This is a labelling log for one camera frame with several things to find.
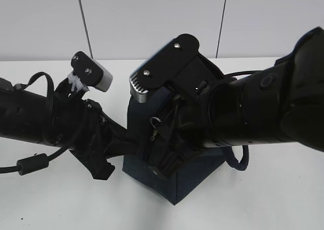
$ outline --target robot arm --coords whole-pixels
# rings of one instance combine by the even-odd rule
[[[237,80],[198,52],[198,40],[183,34],[172,40],[130,76],[131,94],[146,103],[162,87],[173,99],[163,119],[154,125],[146,162],[164,165],[164,176],[196,157],[206,148],[297,141],[324,151],[324,31],[315,28],[304,35],[293,52],[274,67],[252,72]],[[112,76],[82,52],[71,61],[73,73],[54,91],[45,73],[27,85],[0,80],[0,136],[57,146],[52,155],[19,160],[0,173],[21,175],[48,166],[67,149],[95,179],[107,179],[114,170],[106,159],[137,155],[139,141],[102,112],[92,100],[82,100],[87,86],[107,91]],[[24,89],[41,75],[48,79],[47,97]],[[166,138],[162,153],[156,135]],[[175,160],[169,145],[181,148]]]
[[[274,67],[240,80],[224,75],[198,52],[198,46],[193,36],[181,35],[132,74],[137,100],[145,101],[161,86],[180,94],[184,105],[175,118],[177,129],[188,140],[194,138],[194,144],[215,147],[297,141],[324,150],[321,28],[300,38],[293,52],[277,60]]]

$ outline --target white table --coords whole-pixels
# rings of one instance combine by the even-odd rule
[[[212,61],[230,73],[265,69],[275,58]],[[112,86],[107,93],[92,89],[86,94],[123,126],[128,76],[142,62],[102,61],[114,75]],[[41,70],[57,85],[71,67],[69,61],[0,62],[0,77],[13,84],[26,83]],[[29,90],[45,95],[45,79]],[[56,150],[2,138],[0,145],[0,166]],[[109,160],[116,170],[108,181],[96,181],[66,152],[47,169],[0,175],[0,229],[324,229],[324,153],[287,143],[251,146],[250,155],[246,171],[224,164],[173,206],[122,172],[122,157]]]

